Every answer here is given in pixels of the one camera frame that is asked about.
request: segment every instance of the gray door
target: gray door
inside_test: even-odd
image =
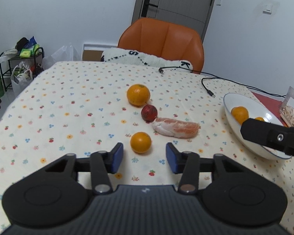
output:
[[[212,2],[213,0],[136,0],[132,22],[146,16],[184,25],[196,30],[203,40]]]

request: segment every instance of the orange chair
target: orange chair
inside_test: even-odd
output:
[[[195,30],[152,18],[135,21],[122,34],[118,48],[133,49],[171,61],[187,60],[196,71],[201,71],[204,65],[204,50]]]

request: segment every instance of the black cable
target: black cable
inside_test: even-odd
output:
[[[198,73],[203,73],[203,74],[207,74],[207,75],[211,75],[213,76],[213,78],[202,78],[201,79],[201,84],[203,86],[203,88],[207,91],[207,93],[212,96],[212,97],[215,97],[214,93],[212,91],[210,91],[209,89],[206,88],[206,86],[204,85],[203,81],[204,80],[207,80],[207,79],[221,79],[221,80],[226,80],[226,81],[230,81],[230,82],[233,82],[235,84],[239,84],[239,85],[243,85],[243,86],[246,86],[247,88],[251,89],[251,90],[256,90],[256,91],[259,91],[259,92],[262,92],[264,94],[267,94],[267,95],[271,95],[271,96],[275,96],[275,97],[285,97],[286,95],[278,95],[278,94],[271,94],[271,93],[268,93],[262,89],[259,89],[257,87],[254,87],[254,86],[250,86],[250,85],[245,85],[245,84],[242,84],[242,83],[239,83],[239,82],[236,82],[236,81],[233,81],[233,80],[228,80],[228,79],[225,79],[225,78],[222,78],[222,77],[219,77],[219,76],[216,76],[214,74],[211,74],[211,73],[207,73],[207,72],[201,72],[201,71],[196,71],[196,70],[191,70],[191,69],[188,69],[188,68],[183,68],[183,67],[178,67],[178,66],[168,66],[168,67],[161,67],[159,68],[159,72],[160,73],[163,73],[163,69],[170,69],[170,68],[180,68],[180,69],[184,69],[184,70],[188,70],[188,71],[193,71],[193,72],[198,72]]]

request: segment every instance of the door handle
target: door handle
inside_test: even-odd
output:
[[[148,11],[148,7],[149,6],[158,8],[158,5],[151,4],[149,2],[150,2],[150,0],[144,0],[143,9],[142,9],[142,15],[141,15],[142,17],[146,17],[147,16],[147,11]]]

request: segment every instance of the printed strawberry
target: printed strawberry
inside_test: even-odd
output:
[[[148,173],[148,175],[150,175],[150,176],[154,176],[154,174],[155,174],[154,170],[150,170],[150,172]]]

